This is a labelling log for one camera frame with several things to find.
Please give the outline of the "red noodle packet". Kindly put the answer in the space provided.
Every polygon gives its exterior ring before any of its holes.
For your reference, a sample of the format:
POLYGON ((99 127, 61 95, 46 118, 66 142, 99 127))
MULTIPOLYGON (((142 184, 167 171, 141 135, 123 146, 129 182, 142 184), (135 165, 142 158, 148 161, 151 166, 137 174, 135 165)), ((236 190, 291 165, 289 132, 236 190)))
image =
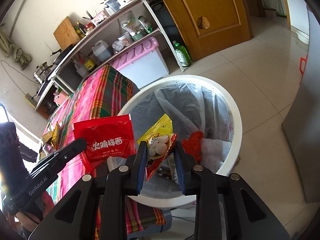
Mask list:
POLYGON ((135 137, 129 114, 76 122, 74 138, 84 139, 81 154, 85 170, 91 172, 109 157, 128 158, 136 153, 135 137))

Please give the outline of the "red plastic bag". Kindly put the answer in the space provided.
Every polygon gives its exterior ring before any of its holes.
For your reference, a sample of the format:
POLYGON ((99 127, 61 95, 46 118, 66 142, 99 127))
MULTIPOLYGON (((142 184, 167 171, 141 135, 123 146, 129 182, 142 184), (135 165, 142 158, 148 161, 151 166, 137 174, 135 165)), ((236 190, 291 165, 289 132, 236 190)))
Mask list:
POLYGON ((203 139, 203 133, 197 131, 191 133, 189 139, 182 140, 181 144, 186 154, 192 155, 196 163, 199 164, 202 160, 201 154, 201 141, 203 139))

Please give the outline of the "yellow egg snack packet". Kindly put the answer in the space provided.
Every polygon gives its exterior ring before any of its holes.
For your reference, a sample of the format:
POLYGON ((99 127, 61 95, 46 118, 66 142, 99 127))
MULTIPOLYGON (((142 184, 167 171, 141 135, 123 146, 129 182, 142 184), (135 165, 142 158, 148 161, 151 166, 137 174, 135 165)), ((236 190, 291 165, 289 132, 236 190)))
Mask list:
POLYGON ((161 167, 163 161, 171 154, 177 134, 173 132, 172 120, 163 114, 138 140, 147 143, 148 159, 146 165, 146 181, 149 181, 161 167))

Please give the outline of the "white round trash bin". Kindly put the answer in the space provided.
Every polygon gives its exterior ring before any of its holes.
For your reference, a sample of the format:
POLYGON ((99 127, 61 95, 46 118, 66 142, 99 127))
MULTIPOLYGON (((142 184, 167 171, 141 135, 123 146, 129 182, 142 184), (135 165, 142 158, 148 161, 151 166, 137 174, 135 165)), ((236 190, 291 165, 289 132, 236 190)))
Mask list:
POLYGON ((206 153, 201 164, 228 176, 239 155, 242 120, 231 94, 217 82, 197 75, 160 79, 133 96, 120 110, 130 114, 134 135, 139 139, 167 114, 178 140, 203 133, 206 153))

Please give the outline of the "white power strip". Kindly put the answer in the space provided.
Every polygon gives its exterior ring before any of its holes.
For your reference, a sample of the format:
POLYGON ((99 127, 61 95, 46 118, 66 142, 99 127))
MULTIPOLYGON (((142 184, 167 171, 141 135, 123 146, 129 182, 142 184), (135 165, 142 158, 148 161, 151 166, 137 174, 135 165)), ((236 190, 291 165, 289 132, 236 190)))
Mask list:
POLYGON ((29 93, 27 93, 24 98, 27 101, 27 103, 29 103, 31 105, 31 107, 33 107, 34 109, 36 108, 37 101, 34 99, 33 96, 31 96, 29 93))

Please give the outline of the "pink plastic basket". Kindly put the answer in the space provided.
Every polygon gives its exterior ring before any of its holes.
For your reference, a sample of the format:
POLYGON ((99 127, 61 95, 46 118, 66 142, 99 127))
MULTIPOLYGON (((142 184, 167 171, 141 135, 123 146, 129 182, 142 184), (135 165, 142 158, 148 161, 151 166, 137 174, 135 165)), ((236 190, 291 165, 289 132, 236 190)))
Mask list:
POLYGON ((67 99, 68 94, 66 94, 64 91, 55 92, 54 93, 54 102, 60 106, 64 103, 64 101, 67 99))

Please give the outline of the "pink plaid tablecloth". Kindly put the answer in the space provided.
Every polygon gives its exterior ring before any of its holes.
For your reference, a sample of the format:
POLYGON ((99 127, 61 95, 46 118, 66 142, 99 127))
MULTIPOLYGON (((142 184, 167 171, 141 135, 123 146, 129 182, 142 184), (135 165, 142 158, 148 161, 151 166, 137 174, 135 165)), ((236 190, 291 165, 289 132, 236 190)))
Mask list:
MULTIPOLYGON (((117 115, 139 89, 128 78, 109 65, 89 76, 76 91, 52 114, 44 134, 59 126, 56 148, 61 149, 74 140, 73 125, 89 119, 117 115)), ((59 177, 49 187, 53 202, 57 203, 84 174, 93 177, 106 175, 107 163, 100 161, 94 167, 79 154, 67 163, 59 177)), ((159 233, 171 228, 172 216, 155 207, 149 207, 127 198, 125 200, 126 228, 129 238, 159 233)))

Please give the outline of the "black frying pan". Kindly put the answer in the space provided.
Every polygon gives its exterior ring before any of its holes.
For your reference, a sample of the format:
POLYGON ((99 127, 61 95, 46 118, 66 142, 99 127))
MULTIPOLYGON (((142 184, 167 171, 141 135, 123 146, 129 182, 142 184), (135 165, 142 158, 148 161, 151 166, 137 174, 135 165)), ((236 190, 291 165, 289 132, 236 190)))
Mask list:
POLYGON ((52 52, 51 56, 55 56, 56 55, 56 58, 55 60, 53 61, 53 64, 54 65, 59 65, 60 62, 67 56, 67 54, 73 49, 73 45, 70 44, 66 49, 62 50, 62 49, 59 49, 55 52, 52 52))

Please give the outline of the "wooden cutting board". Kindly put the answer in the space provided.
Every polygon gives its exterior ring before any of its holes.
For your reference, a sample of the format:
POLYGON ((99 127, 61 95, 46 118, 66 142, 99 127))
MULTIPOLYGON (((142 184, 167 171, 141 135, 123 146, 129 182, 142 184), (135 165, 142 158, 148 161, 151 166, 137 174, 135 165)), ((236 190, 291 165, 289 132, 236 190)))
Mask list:
POLYGON ((75 31, 69 17, 66 17, 60 23, 53 32, 53 35, 62 50, 65 50, 70 45, 76 45, 80 41, 80 37, 75 31))

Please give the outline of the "pink lid storage box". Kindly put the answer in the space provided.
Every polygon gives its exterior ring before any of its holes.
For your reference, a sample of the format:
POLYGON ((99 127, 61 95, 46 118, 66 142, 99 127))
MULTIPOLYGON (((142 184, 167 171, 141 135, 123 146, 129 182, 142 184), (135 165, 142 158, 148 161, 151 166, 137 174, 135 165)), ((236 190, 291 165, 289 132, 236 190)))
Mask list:
POLYGON ((130 79, 139 89, 169 75, 154 37, 131 48, 110 62, 110 66, 130 79))

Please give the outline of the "green plastic bottle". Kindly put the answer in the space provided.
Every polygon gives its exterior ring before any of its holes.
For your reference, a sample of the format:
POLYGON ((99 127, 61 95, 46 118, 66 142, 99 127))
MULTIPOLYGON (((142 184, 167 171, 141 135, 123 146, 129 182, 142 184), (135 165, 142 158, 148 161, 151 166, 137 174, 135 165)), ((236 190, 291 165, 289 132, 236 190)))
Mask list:
POLYGON ((184 45, 179 44, 176 41, 173 41, 173 46, 175 48, 175 52, 176 55, 179 59, 179 62, 181 63, 181 65, 183 67, 190 67, 192 64, 192 59, 187 51, 187 49, 185 48, 184 45))

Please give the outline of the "pink chopstick holder box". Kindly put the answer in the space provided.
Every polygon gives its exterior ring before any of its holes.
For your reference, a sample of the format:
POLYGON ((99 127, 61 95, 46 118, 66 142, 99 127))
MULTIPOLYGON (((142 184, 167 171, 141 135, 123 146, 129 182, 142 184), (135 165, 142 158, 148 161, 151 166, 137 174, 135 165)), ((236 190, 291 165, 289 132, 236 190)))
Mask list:
POLYGON ((98 26, 101 24, 104 20, 108 19, 110 17, 109 13, 106 10, 102 10, 99 12, 96 16, 94 16, 91 19, 91 22, 95 25, 98 26))

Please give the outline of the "white metal shelf rack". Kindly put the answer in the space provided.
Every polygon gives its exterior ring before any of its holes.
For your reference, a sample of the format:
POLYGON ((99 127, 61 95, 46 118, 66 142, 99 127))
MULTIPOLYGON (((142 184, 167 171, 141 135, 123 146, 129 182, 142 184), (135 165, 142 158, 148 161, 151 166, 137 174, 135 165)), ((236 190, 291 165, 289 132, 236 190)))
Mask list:
POLYGON ((53 65, 51 73, 47 76, 46 80, 41 85, 41 88, 37 93, 39 100, 37 102, 35 111, 38 111, 38 109, 43 105, 42 102, 44 101, 46 95, 49 93, 53 85, 57 85, 59 88, 64 90, 67 94, 72 94, 74 92, 73 87, 70 86, 69 83, 67 83, 61 77, 61 72, 64 70, 64 68, 67 65, 69 65, 72 58, 75 57, 78 52, 89 53, 89 46, 92 45, 94 41, 104 40, 108 44, 111 44, 112 42, 114 42, 116 40, 116 35, 117 34, 119 35, 121 33, 120 18, 122 18, 124 14, 126 14, 130 10, 133 10, 137 6, 139 7, 144 6, 145 11, 149 16, 151 16, 152 21, 155 23, 156 29, 152 33, 144 36, 138 41, 135 41, 132 45, 129 45, 127 48, 123 49, 118 54, 113 55, 111 58, 109 58, 104 62, 101 62, 98 66, 101 67, 104 64, 112 61, 113 59, 116 59, 117 57, 125 53, 127 50, 129 50, 131 47, 146 40, 149 36, 154 37, 158 34, 163 35, 163 38, 165 39, 168 45, 168 48, 171 50, 172 54, 175 55, 175 50, 172 45, 172 42, 170 41, 158 17, 153 11, 150 3, 151 3, 151 0, 132 0, 128 5, 120 9, 118 12, 114 13, 108 19, 104 20, 101 24, 99 24, 92 31, 86 34, 85 38, 81 39, 76 45, 74 45, 73 49, 67 54, 67 56, 60 62, 59 65, 53 65))

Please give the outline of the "clear water filter jug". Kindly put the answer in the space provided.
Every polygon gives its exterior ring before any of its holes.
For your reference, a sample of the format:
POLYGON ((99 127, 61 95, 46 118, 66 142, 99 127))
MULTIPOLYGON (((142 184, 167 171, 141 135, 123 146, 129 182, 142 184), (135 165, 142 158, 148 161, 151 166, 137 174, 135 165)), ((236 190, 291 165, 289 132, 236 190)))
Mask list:
POLYGON ((104 0, 104 7, 112 15, 120 10, 121 5, 117 0, 104 0))

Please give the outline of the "wooden door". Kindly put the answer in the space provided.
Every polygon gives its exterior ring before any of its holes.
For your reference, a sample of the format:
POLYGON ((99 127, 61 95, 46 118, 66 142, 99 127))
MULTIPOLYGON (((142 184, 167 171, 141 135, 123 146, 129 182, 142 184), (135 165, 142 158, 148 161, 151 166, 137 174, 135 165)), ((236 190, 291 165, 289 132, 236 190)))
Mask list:
POLYGON ((246 0, 163 0, 197 61, 253 38, 246 0))

